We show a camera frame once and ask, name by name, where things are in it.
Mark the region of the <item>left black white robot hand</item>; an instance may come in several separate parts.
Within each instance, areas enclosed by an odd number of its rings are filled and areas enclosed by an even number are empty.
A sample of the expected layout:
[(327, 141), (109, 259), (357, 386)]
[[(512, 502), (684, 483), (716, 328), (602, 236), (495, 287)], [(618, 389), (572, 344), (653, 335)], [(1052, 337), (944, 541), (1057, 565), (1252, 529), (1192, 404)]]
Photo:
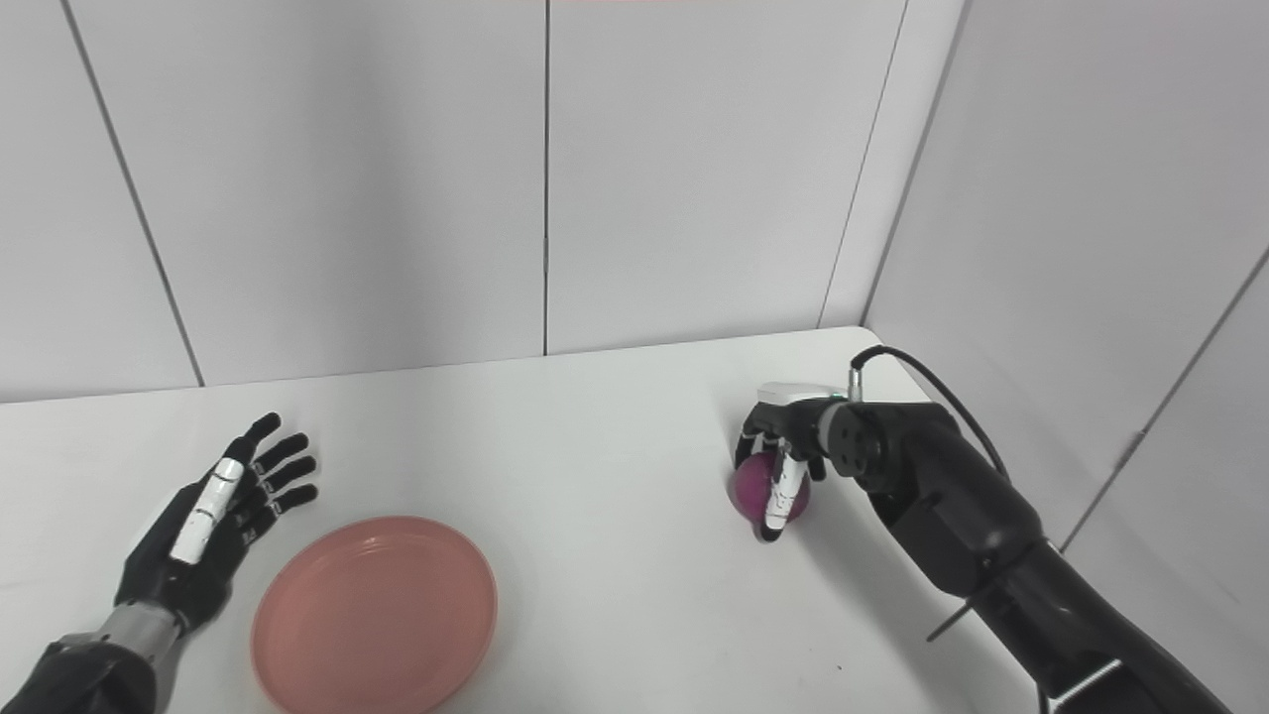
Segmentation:
[(282, 425), (277, 413), (258, 417), (202, 478), (176, 491), (124, 561), (114, 606), (159, 607), (181, 635), (220, 614), (249, 548), (320, 493), (307, 482), (317, 471), (307, 434), (261, 450)]

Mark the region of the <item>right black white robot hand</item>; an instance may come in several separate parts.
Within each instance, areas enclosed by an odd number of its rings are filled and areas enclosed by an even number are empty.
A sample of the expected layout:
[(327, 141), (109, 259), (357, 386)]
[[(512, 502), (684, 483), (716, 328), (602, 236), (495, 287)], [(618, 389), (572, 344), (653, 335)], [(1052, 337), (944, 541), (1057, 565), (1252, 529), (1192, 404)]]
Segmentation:
[(765, 383), (733, 450), (733, 501), (761, 542), (777, 542), (826, 476), (824, 430), (851, 393), (812, 383)]

